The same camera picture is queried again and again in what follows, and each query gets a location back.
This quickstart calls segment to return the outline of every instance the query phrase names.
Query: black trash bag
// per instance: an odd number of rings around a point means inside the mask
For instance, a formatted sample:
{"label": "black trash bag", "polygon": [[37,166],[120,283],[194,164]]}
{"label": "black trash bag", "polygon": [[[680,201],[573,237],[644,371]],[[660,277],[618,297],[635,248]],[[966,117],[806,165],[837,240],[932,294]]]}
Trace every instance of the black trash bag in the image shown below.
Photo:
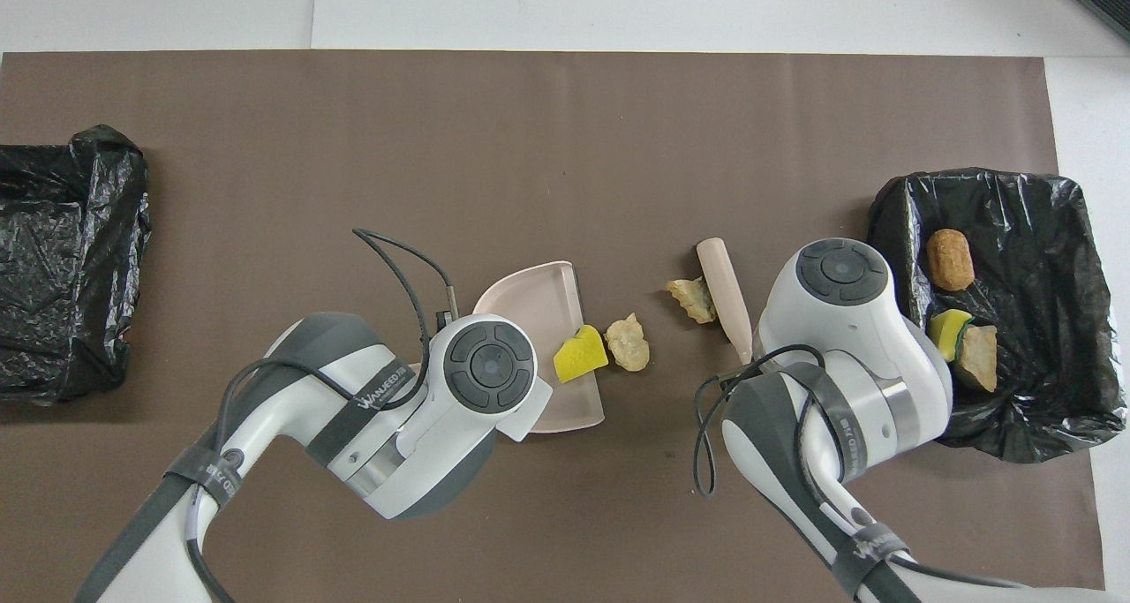
{"label": "black trash bag", "polygon": [[[1062,176],[985,168],[888,182],[867,241],[890,262],[904,316],[921,329],[945,309],[997,325],[996,393],[954,381],[954,413],[938,442],[1007,462],[1043,462],[1104,443],[1125,427],[1111,294],[1079,185]],[[925,245],[965,234],[976,281],[946,292],[930,281]]]}
{"label": "black trash bag", "polygon": [[0,146],[0,399],[52,404],[125,378],[148,169],[97,125],[68,146]]}

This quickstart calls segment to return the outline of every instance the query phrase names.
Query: table surface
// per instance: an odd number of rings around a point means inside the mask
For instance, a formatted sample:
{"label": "table surface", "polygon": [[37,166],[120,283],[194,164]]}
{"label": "table surface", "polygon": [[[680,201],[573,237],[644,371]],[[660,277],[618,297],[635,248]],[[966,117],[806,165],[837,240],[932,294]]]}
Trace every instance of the table surface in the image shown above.
{"label": "table surface", "polygon": [[[1130,44],[1074,0],[0,0],[0,52],[397,47],[1046,58],[1059,168],[1085,187],[1115,309]],[[1107,588],[1130,595],[1130,440],[1093,449]]]}

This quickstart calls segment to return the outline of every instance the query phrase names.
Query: yellow sponge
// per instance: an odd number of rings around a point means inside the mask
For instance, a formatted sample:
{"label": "yellow sponge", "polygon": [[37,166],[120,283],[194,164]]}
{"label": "yellow sponge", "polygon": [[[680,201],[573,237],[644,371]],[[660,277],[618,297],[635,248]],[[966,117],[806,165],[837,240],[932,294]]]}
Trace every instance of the yellow sponge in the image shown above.
{"label": "yellow sponge", "polygon": [[606,365],[608,355],[605,353],[605,341],[601,341],[596,326],[591,325],[581,325],[576,335],[565,341],[554,355],[554,369],[557,369],[557,378],[562,383],[568,383]]}
{"label": "yellow sponge", "polygon": [[971,321],[973,314],[960,309],[946,309],[930,318],[930,339],[938,346],[946,362],[953,362],[962,353],[962,338]]}

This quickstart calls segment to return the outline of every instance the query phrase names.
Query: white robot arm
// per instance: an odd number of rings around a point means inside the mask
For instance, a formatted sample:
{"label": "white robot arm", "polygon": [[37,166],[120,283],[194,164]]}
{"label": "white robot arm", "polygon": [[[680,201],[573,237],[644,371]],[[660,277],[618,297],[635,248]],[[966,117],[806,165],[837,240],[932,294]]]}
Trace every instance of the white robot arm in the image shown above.
{"label": "white robot arm", "polygon": [[[461,317],[432,339],[426,381],[410,397],[416,374],[351,314],[303,318],[268,358],[290,365],[263,366],[251,378],[231,405],[234,428],[220,447],[221,426],[214,425],[173,463],[76,602],[210,601],[210,575],[199,574],[186,541],[202,541],[278,435],[302,443],[383,517],[418,517],[467,487],[496,429],[521,440],[553,391],[538,378],[529,338],[493,314]],[[320,370],[348,399],[301,366]]]}
{"label": "white robot arm", "polygon": [[723,386],[727,451],[852,598],[1125,602],[923,567],[844,489],[876,463],[941,435],[951,410],[949,370],[898,313],[890,269],[875,248],[826,238],[796,253],[758,322],[755,353],[767,373]]}

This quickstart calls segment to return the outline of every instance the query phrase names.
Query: brush handle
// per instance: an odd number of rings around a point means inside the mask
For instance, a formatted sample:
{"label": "brush handle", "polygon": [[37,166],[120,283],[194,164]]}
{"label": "brush handle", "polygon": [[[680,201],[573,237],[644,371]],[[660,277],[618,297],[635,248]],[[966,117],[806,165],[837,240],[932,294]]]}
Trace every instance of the brush handle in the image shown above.
{"label": "brush handle", "polygon": [[733,349],[738,352],[741,365],[749,365],[754,358],[754,330],[749,321],[749,309],[738,288],[738,277],[730,262],[730,253],[725,252],[725,242],[711,237],[696,245],[698,262],[703,265],[703,277],[706,277],[706,288],[718,309],[718,318],[722,330]]}

